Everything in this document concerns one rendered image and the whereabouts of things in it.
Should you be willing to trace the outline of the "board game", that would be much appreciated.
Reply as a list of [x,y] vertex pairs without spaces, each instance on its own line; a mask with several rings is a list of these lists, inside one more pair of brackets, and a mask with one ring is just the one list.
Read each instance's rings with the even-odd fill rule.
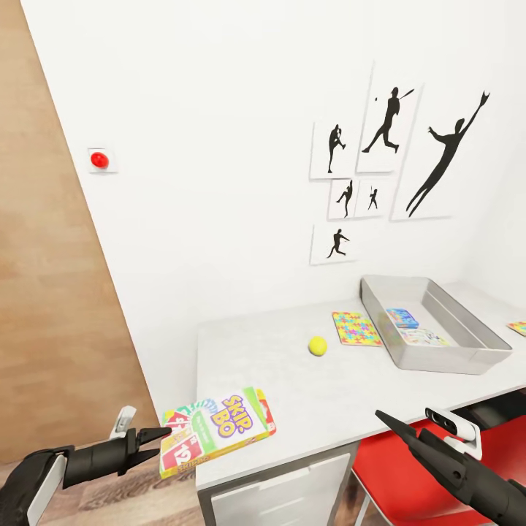
[[419,322],[406,309],[386,309],[398,329],[419,328]]
[[277,427],[265,398],[262,389],[251,385],[163,413],[162,427],[172,432],[161,438],[161,477],[274,435]]
[[408,343],[434,345],[434,346],[451,346],[435,329],[399,329],[401,335]]

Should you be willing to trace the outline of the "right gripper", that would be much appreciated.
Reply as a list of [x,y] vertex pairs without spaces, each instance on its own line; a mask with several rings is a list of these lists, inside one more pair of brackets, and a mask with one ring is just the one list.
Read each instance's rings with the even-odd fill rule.
[[417,430],[409,424],[383,411],[377,410],[375,415],[403,439],[420,464],[456,499],[492,520],[506,511],[507,488],[489,467],[466,452],[457,451],[425,427],[417,438]]

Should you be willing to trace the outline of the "tennis ball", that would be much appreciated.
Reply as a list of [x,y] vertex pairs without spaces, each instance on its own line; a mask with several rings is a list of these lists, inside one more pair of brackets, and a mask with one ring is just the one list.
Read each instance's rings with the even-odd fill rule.
[[327,352],[327,346],[327,341],[319,336],[313,337],[309,342],[310,351],[319,356],[323,356]]

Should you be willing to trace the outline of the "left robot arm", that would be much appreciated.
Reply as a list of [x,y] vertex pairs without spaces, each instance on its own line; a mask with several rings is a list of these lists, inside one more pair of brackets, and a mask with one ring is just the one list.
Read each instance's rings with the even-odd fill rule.
[[110,439],[77,448],[75,445],[42,449],[27,455],[0,489],[0,526],[37,526],[50,499],[62,489],[141,465],[159,454],[159,447],[140,446],[172,432],[171,427],[129,428],[136,408],[128,405],[118,414]]

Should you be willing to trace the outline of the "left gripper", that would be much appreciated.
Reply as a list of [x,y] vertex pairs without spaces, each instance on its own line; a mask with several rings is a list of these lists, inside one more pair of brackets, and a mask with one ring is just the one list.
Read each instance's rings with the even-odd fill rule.
[[141,465],[159,454],[159,447],[153,450],[139,451],[140,446],[162,438],[171,432],[171,427],[150,427],[141,429],[139,432],[136,428],[129,428],[124,437],[92,444],[92,465],[90,465],[88,481],[99,479],[116,471],[118,477],[123,476],[128,469]]

